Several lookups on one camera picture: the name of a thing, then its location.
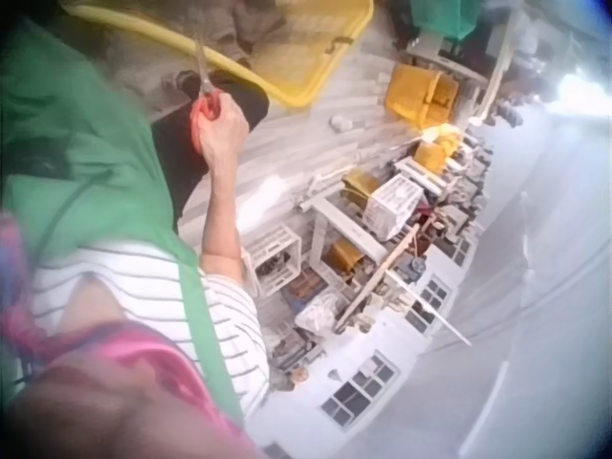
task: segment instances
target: hand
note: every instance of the hand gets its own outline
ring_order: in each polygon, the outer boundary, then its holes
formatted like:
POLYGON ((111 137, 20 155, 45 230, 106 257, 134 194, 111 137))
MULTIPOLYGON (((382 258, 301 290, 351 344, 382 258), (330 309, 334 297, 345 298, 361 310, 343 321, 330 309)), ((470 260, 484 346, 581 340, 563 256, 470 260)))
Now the hand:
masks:
POLYGON ((213 179, 218 176, 235 176, 238 155, 249 134, 249 124, 233 98, 222 93, 219 101, 219 118, 208 120, 202 114, 198 118, 202 155, 213 179))

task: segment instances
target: black pants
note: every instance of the black pants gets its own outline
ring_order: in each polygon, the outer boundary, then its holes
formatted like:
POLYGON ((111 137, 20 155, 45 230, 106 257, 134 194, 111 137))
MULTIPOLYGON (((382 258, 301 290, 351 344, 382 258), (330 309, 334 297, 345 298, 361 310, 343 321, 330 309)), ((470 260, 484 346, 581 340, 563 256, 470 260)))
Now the black pants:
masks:
MULTIPOLYGON (((258 86, 225 72, 213 73, 210 80, 219 89, 231 94, 242 109, 251 131, 268 114, 268 96, 258 86)), ((200 78, 195 75, 185 78, 181 89, 192 101, 196 100, 200 78)), ((172 198, 175 229, 193 189, 208 173, 208 165, 191 143, 190 111, 191 103, 188 103, 151 126, 157 156, 172 198)))

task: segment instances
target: white shirt with black stripes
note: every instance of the white shirt with black stripes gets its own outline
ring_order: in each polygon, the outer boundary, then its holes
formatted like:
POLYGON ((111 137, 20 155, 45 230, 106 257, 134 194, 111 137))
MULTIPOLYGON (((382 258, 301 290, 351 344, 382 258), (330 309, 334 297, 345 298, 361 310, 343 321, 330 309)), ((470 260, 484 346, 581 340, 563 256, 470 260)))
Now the white shirt with black stripes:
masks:
MULTIPOLYGON (((186 321, 179 267, 171 255, 141 242, 101 241, 40 266, 33 279, 36 325, 53 335, 83 276, 113 293, 125 315, 172 339, 202 372, 186 321)), ((210 318, 245 417, 268 392, 266 349, 251 297, 232 280, 200 271, 210 318)))

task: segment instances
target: red-handled scissors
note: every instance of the red-handled scissors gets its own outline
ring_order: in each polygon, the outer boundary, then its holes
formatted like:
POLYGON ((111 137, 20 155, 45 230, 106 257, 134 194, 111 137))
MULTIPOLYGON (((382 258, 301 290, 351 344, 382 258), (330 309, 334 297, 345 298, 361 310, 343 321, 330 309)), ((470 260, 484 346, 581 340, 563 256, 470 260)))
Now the red-handled scissors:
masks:
POLYGON ((221 114, 220 96, 223 91, 215 87, 210 82, 208 76, 207 58, 204 55, 204 45, 199 34, 195 37, 195 54, 198 59, 198 70, 200 72, 201 86, 200 96, 193 102, 189 115, 191 122, 191 142, 195 151, 202 154, 202 144, 200 143, 200 126, 198 116, 204 115, 208 120, 216 120, 221 114))

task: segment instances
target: shirt sleeve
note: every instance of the shirt sleeve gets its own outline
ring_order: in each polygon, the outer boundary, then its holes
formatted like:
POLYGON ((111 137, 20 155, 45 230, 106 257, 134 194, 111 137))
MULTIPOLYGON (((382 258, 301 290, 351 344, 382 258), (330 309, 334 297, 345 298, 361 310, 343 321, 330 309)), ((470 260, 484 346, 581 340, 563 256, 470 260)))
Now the shirt sleeve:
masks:
POLYGON ((234 391, 245 417, 269 389, 270 367, 252 298, 233 280, 207 275, 205 293, 234 391))

